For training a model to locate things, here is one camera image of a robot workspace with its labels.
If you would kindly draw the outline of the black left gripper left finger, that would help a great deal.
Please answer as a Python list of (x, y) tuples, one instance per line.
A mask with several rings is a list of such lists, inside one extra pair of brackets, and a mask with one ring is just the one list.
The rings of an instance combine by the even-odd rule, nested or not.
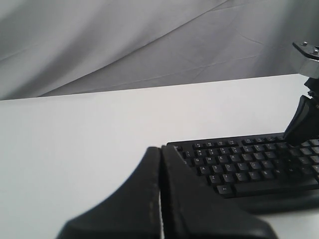
[(107, 199), (69, 220), (59, 239), (159, 239), (160, 149), (149, 147), (130, 177)]

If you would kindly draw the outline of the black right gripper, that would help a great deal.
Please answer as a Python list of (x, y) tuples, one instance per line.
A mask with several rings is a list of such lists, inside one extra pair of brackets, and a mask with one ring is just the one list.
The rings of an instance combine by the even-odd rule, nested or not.
[(309, 77), (305, 82), (310, 98), (302, 95), (293, 119), (284, 132), (284, 140), (298, 146), (317, 135), (317, 105), (319, 104), (319, 79)]

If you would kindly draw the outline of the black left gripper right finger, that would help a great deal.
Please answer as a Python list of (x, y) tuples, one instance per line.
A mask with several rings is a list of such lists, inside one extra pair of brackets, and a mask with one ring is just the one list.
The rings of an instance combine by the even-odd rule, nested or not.
[(210, 189), (173, 146), (161, 148), (160, 200), (166, 239), (275, 239), (265, 221)]

